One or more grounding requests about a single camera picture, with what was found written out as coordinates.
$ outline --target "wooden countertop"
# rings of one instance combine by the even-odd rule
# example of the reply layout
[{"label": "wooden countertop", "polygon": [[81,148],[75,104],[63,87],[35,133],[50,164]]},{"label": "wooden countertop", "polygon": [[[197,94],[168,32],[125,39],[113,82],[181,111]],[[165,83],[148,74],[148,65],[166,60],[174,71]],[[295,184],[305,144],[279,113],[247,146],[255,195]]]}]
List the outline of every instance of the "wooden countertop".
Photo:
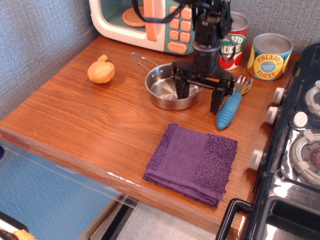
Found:
[{"label": "wooden countertop", "polygon": [[[231,71],[236,76],[251,77],[246,68],[250,49],[245,46],[240,67]],[[0,122],[0,137],[216,233],[231,199],[253,201],[257,173],[249,169],[250,158],[254,149],[263,151],[267,145],[272,131],[265,122],[268,108],[275,89],[287,86],[299,56],[291,55],[282,78],[254,79],[230,126],[218,130],[217,114],[210,112],[211,89],[204,88],[198,103],[188,109],[163,110],[150,101],[145,87],[148,71],[130,57],[132,52],[159,65],[192,59],[100,36]],[[88,80],[87,69],[102,54],[115,65],[115,77],[109,83],[95,84]],[[146,165],[170,123],[238,141],[226,193],[217,209],[143,180]],[[237,214],[232,235],[242,221]]]}]

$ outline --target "tomato can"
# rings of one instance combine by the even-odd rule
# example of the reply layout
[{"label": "tomato can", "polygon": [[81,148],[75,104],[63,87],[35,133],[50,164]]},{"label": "tomato can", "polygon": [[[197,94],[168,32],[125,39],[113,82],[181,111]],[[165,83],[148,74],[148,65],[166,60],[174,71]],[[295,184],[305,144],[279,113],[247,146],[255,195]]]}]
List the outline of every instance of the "tomato can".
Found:
[{"label": "tomato can", "polygon": [[[233,19],[233,23],[228,36],[232,39],[235,46],[233,46],[232,42],[226,37],[222,40],[222,56],[220,56],[220,66],[225,70],[231,70],[239,67],[242,60],[246,37],[249,29],[249,21],[245,15],[239,12],[232,11],[231,17]],[[229,62],[225,62],[223,58],[228,61],[232,56],[234,48],[235,55],[233,59],[231,59]]]}]

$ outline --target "folded towel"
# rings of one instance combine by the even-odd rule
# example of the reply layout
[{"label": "folded towel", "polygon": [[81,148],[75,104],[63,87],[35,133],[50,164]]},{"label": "folded towel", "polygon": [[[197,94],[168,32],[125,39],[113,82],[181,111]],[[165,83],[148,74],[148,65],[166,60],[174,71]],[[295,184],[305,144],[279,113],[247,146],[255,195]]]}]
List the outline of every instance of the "folded towel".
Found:
[{"label": "folded towel", "polygon": [[143,178],[216,208],[226,192],[238,142],[171,123]]}]

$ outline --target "pineapple can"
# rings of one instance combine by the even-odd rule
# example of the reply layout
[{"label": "pineapple can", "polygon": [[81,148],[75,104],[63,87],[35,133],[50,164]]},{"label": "pineapple can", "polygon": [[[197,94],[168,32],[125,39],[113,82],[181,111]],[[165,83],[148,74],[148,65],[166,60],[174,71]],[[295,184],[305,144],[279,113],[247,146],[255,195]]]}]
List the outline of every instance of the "pineapple can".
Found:
[{"label": "pineapple can", "polygon": [[248,72],[266,81],[282,77],[292,52],[292,41],[280,34],[264,33],[253,39]]}]

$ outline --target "gray wall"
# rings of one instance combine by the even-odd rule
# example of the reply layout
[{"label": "gray wall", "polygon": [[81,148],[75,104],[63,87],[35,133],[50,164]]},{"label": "gray wall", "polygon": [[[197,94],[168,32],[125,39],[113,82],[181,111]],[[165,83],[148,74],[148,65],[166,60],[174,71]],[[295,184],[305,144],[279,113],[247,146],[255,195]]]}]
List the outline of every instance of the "gray wall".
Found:
[{"label": "gray wall", "polygon": [[0,120],[98,35],[88,0],[1,0]]},{"label": "gray wall", "polygon": [[249,19],[249,44],[263,33],[286,35],[296,54],[320,43],[320,0],[231,0],[231,10]]}]

